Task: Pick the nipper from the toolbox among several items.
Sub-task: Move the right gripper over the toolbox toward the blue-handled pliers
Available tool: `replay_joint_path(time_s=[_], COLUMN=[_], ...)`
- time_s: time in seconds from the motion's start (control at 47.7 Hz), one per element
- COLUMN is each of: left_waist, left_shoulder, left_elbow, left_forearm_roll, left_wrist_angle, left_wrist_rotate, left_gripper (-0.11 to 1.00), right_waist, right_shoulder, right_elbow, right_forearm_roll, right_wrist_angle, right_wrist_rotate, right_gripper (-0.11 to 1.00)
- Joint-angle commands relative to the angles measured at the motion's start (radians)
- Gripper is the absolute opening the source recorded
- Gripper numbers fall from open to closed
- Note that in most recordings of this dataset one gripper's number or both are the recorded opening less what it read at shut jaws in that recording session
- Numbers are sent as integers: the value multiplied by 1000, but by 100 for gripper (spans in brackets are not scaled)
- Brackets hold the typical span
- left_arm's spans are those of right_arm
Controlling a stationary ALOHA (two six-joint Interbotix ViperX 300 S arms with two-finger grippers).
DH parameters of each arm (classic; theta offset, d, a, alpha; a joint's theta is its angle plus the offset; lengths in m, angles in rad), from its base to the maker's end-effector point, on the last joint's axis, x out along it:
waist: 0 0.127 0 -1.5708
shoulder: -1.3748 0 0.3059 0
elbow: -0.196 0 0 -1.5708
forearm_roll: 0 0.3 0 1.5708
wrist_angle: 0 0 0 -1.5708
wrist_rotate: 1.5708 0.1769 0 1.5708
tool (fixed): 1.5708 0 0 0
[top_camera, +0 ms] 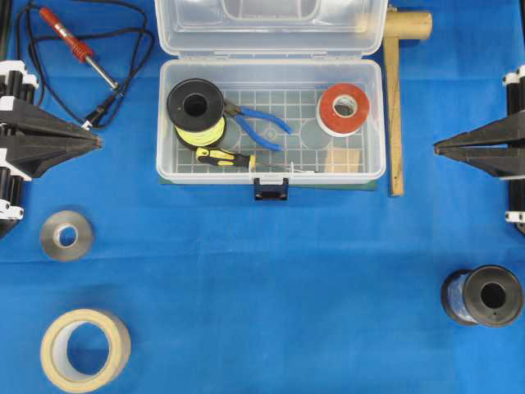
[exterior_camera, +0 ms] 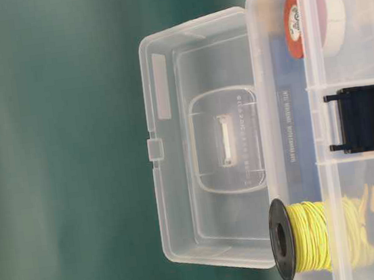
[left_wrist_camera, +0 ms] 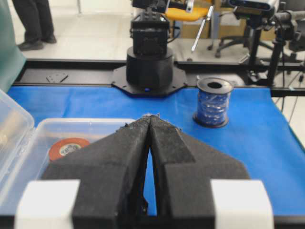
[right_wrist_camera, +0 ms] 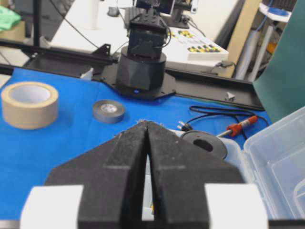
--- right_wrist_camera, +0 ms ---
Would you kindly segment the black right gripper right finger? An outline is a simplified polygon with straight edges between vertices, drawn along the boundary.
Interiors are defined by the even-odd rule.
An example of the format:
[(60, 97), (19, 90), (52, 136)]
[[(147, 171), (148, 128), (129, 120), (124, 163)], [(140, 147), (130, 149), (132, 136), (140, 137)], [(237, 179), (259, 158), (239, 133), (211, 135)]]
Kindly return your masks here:
[(164, 229), (207, 229), (204, 185), (243, 184), (239, 169), (156, 123), (147, 123), (147, 134), (154, 220)]

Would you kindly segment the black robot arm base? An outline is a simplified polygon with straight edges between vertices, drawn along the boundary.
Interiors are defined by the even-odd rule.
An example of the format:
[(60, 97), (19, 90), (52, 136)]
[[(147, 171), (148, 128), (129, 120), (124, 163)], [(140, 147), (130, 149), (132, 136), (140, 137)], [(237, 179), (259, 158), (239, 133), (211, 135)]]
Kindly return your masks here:
[(162, 52), (168, 37), (166, 24), (154, 8), (132, 18), (128, 45), (121, 50), (116, 87), (122, 93), (152, 93), (161, 89), (166, 56)]

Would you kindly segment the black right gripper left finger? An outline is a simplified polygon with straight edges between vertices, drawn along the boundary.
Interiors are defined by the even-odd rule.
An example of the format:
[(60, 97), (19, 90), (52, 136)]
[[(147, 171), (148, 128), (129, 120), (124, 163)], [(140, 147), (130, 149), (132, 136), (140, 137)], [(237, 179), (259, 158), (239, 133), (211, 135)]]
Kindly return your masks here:
[(133, 229), (142, 220), (147, 123), (51, 170), (45, 185), (83, 185), (79, 229)]

